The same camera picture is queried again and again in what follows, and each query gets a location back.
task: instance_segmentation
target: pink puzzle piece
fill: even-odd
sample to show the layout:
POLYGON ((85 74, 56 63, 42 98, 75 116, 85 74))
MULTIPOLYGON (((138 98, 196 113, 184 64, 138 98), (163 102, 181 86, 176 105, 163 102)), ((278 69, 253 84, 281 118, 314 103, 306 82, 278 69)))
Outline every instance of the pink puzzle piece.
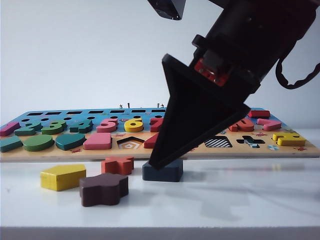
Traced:
POLYGON ((258 118, 256 124, 263 125, 263 130, 265 131, 272 131, 281 128, 281 122, 277 120, 258 118))
POLYGON ((0 129, 0 137, 8 136, 19 128, 20 124, 18 121, 9 122, 7 125, 0 129))
POLYGON ((83 148, 85 150, 110 149, 111 146, 112 146, 112 143, 111 143, 111 133, 110 132, 93 133, 83 143, 83 148))
POLYGON ((117 118, 106 118, 96 127, 97 133, 111 133, 117 129, 117 118))

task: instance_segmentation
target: red puzzle piece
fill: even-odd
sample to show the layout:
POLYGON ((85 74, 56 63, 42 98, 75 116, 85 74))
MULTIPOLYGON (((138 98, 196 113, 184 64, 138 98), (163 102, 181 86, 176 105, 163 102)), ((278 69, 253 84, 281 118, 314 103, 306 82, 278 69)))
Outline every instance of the red puzzle piece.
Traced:
POLYGON ((248 113, 248 117, 253 119, 268 119, 270 116, 270 111, 268 110, 251 110, 248 113))
POLYGON ((281 122, 277 120, 258 118, 256 124, 263 125, 263 130, 265 131, 272 131, 281 128, 281 122))
POLYGON ((150 132, 159 132, 163 122, 164 122, 163 118, 151 118, 150 132))
POLYGON ((244 118, 236 122, 235 124, 231 125, 229 127, 229 130, 231 132, 237 132, 238 130, 244 132, 252 132, 253 130, 255 130, 255 125, 250 119, 244 118))
POLYGON ((133 156, 108 156, 101 162, 101 173, 129 175, 134 169, 133 156))
POLYGON ((159 133, 156 133, 155 135, 153 135, 152 137, 148 138, 147 140, 145 140, 143 147, 145 149, 153 149, 155 147, 157 138, 158 138, 159 133))

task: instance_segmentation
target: wooden shape block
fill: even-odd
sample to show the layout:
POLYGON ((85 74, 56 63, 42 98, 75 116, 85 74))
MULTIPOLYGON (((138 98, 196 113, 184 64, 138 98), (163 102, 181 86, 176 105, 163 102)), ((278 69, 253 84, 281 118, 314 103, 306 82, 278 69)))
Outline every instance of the wooden shape block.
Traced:
POLYGON ((144 129, 142 118, 132 118, 124 123, 124 130, 128 133, 141 132, 144 129))
POLYGON ((4 139, 0 139, 0 151, 2 153, 19 148, 22 145, 23 145, 22 142, 17 136, 10 136, 4 139))
POLYGON ((80 179, 80 197, 84 207, 99 204, 117 205, 120 198, 128 193, 128 176, 103 173, 80 179))
POLYGON ((111 133, 117 130, 118 119, 106 118, 96 127, 97 133, 111 133))
POLYGON ((159 132, 160 127, 162 126, 162 123, 164 122, 163 118, 151 118, 150 119, 150 132, 159 132))
POLYGON ((17 136, 30 136, 35 135, 36 130, 42 129, 40 121, 33 121, 25 124, 25 127, 21 127, 14 131, 14 134, 17 136))
POLYGON ((110 149, 112 147, 112 139, 110 132, 96 132, 83 143, 85 150, 101 150, 110 149))
POLYGON ((23 142, 23 146, 29 152, 36 152, 50 148, 54 143, 52 136, 42 134, 29 137, 23 142))
POLYGON ((160 170, 156 170, 148 162, 142 166, 142 179, 146 181, 179 182, 183 173, 182 159, 174 160, 160 170))
POLYGON ((244 118, 230 126, 229 130, 231 132, 237 132, 238 130, 244 132, 252 132, 253 130, 255 130, 255 125, 250 119, 244 118))
POLYGON ((306 139, 298 133, 276 132, 272 140, 280 146, 304 146, 306 144, 306 139))
POLYGON ((57 165, 40 173, 41 187, 55 191, 73 189, 79 186, 79 180, 86 177, 83 164, 57 165))
POLYGON ((20 124, 18 121, 9 122, 7 125, 0 129, 0 137, 8 136, 18 128, 20 128, 20 124))
POLYGON ((41 129, 42 134, 54 135, 62 133, 67 127, 65 120, 55 120, 50 123, 49 127, 44 127, 41 129))
POLYGON ((147 140, 145 140, 143 147, 145 149, 153 149, 155 147, 157 138, 158 138, 159 133, 156 133, 155 135, 153 135, 152 137, 148 138, 147 140))
POLYGON ((257 125, 263 125, 263 130, 272 131, 281 128, 281 122, 277 120, 258 118, 256 121, 257 125))
POLYGON ((101 162, 101 173, 129 175, 134 169, 134 160, 133 156, 108 156, 101 162))
POLYGON ((248 113, 248 117, 253 119, 268 119, 270 116, 271 114, 268 110, 251 110, 248 113))
POLYGON ((69 150, 81 146, 86 140, 83 133, 62 134, 56 137, 55 145, 62 150, 69 150))
POLYGON ((80 133, 80 134, 86 134, 92 130, 93 127, 92 120, 85 119, 83 121, 78 122, 77 124, 73 124, 70 126, 70 133, 80 133))

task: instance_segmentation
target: dark blue block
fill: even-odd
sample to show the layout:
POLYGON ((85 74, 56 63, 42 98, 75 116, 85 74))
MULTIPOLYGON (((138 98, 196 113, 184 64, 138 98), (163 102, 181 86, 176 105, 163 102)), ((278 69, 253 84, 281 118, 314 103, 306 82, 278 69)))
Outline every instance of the dark blue block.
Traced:
POLYGON ((146 181, 179 182, 183 174, 182 159, 177 159, 160 170, 154 169, 148 162, 142 166, 142 179, 146 181))

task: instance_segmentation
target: number puzzle board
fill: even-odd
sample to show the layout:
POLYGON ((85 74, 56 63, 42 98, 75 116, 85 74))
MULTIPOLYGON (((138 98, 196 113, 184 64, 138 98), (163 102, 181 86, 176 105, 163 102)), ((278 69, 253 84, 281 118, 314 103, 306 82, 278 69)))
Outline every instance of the number puzzle board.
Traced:
MULTIPOLYGON (((262 108, 252 108, 253 110, 263 110, 262 108)), ((1 152, 1 162, 40 162, 40 161, 87 161, 103 160, 108 156, 134 156, 136 159, 147 159, 150 157, 152 149, 144 148, 144 141, 156 134, 150 132, 151 118, 163 118, 165 108, 111 108, 111 109, 77 109, 77 110, 55 110, 55 111, 30 111, 22 114, 12 122, 19 122, 21 127, 35 121, 40 121, 43 128, 49 127, 50 123, 58 120, 64 120, 67 124, 63 132, 53 134, 55 140, 61 134, 69 134, 70 126, 79 124, 83 120, 92 120, 92 130, 85 134, 89 139, 93 133, 97 132, 97 126, 104 119, 117 119, 118 125, 116 131, 111 132, 111 148, 101 150, 86 150, 83 145, 69 150, 62 150, 56 144, 45 150, 27 151, 23 146, 16 149, 1 152), (140 132, 126 132, 124 123, 130 119, 142 118, 143 130, 140 132)), ((305 145, 278 145, 272 139, 273 134, 296 133, 285 123, 282 122, 281 128, 266 131, 262 125, 257 125, 256 118, 246 117, 254 123, 254 130, 251 131, 231 131, 226 129, 217 136, 213 136, 197 148, 188 152, 185 157, 215 158, 277 158, 277 157, 319 157, 320 151, 308 140, 305 145)), ((270 120, 279 121, 271 114, 270 120)), ((12 137, 14 133, 1 137, 1 140, 12 137)), ((33 136, 19 136, 22 142, 33 136)))

